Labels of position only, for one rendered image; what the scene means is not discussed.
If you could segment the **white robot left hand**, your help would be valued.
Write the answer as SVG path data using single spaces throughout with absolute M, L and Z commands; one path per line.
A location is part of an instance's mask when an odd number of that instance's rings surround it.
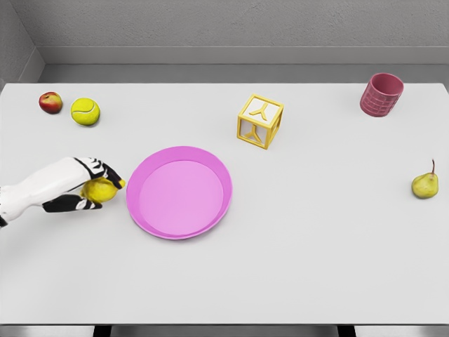
M 100 202 L 70 193 L 97 178 L 108 180 L 118 189 L 124 187 L 114 169 L 92 157 L 65 157 L 33 173 L 21 185 L 29 206 L 42 206 L 47 213 L 62 213 L 101 209 Z

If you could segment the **yellow lemon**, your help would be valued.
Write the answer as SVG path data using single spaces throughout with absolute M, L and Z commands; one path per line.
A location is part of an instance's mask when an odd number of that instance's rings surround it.
M 96 178 L 85 182 L 81 188 L 80 196 L 91 202 L 102 204 L 113 199 L 119 189 L 106 178 Z

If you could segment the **pink round plate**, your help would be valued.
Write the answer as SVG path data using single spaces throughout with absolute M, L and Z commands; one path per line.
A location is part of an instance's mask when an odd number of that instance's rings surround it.
M 231 175 L 214 154 L 197 147 L 169 147 L 147 157 L 132 173 L 126 203 L 135 223 L 162 239 L 203 234 L 225 216 Z

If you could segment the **yellow tennis ball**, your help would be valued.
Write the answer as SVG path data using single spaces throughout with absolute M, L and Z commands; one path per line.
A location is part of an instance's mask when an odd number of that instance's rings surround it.
M 92 126 L 100 118 L 100 107 L 90 98 L 78 98 L 72 103 L 70 114 L 77 124 Z

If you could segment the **red apple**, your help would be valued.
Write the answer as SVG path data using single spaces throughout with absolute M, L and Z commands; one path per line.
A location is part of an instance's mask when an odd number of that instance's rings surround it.
M 39 97 L 39 107 L 48 114 L 57 114 L 62 109 L 62 98 L 53 91 L 43 93 Z

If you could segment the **yellow letter block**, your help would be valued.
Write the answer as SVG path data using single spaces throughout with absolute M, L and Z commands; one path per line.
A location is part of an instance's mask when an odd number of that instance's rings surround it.
M 252 94 L 238 114 L 237 138 L 267 150 L 281 125 L 284 104 Z

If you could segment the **dark pink cup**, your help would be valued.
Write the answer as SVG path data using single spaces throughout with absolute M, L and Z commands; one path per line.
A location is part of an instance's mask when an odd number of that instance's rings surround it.
M 374 74 L 360 100 L 360 108 L 372 117 L 385 117 L 394 108 L 404 89 L 404 83 L 389 73 Z

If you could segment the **green pear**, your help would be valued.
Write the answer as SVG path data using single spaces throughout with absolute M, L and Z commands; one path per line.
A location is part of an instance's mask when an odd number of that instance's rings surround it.
M 435 161 L 432 160 L 432 170 L 417 176 L 411 183 L 412 193 L 419 199 L 429 199 L 438 194 L 438 176 L 435 174 Z

